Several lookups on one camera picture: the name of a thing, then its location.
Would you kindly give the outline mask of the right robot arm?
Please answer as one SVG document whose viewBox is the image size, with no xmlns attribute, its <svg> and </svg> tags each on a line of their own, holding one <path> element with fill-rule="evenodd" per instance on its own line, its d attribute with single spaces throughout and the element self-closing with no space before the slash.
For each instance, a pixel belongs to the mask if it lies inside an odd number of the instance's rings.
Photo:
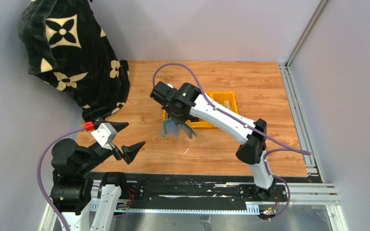
<svg viewBox="0 0 370 231">
<path fill-rule="evenodd" d="M 254 193 L 262 199 L 275 195 L 276 181 L 269 173 L 264 160 L 267 129 L 264 120 L 244 118 L 220 105 L 190 83 L 184 83 L 180 89 L 176 89 L 169 84 L 158 82 L 150 97 L 159 103 L 169 116 L 162 122 L 163 136 L 178 135 L 183 130 L 189 138 L 193 138 L 196 132 L 187 125 L 187 121 L 195 118 L 207 121 L 240 144 L 236 157 L 249 165 L 254 178 Z"/>
</svg>

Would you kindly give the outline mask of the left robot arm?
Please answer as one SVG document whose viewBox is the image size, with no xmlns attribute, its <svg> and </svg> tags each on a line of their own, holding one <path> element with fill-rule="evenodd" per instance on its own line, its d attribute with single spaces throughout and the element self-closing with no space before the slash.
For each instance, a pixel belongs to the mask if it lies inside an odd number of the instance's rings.
<svg viewBox="0 0 370 231">
<path fill-rule="evenodd" d="M 91 146 L 80 146 L 68 137 L 61 138 L 53 145 L 51 165 L 54 171 L 50 201 L 64 231 L 108 231 L 120 198 L 128 200 L 119 210 L 123 216 L 130 210 L 134 199 L 143 197 L 141 184 L 128 183 L 123 172 L 107 172 L 98 187 L 98 207 L 93 221 L 90 221 L 94 181 L 88 174 L 111 156 L 130 164 L 145 145 L 145 141 L 141 141 L 118 148 L 113 143 L 117 133 L 128 125 L 128 122 L 109 122 L 98 117 L 86 122 L 83 128 L 95 139 Z"/>
</svg>

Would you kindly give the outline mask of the green leather card holder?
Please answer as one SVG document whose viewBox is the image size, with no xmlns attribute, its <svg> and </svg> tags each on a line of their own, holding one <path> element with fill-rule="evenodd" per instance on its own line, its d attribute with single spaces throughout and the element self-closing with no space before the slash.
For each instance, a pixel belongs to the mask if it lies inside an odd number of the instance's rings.
<svg viewBox="0 0 370 231">
<path fill-rule="evenodd" d="M 177 125 L 171 118 L 164 119 L 160 128 L 160 133 L 163 138 L 173 135 L 179 138 L 180 132 L 183 131 L 189 139 L 197 137 L 195 130 L 187 124 Z"/>
</svg>

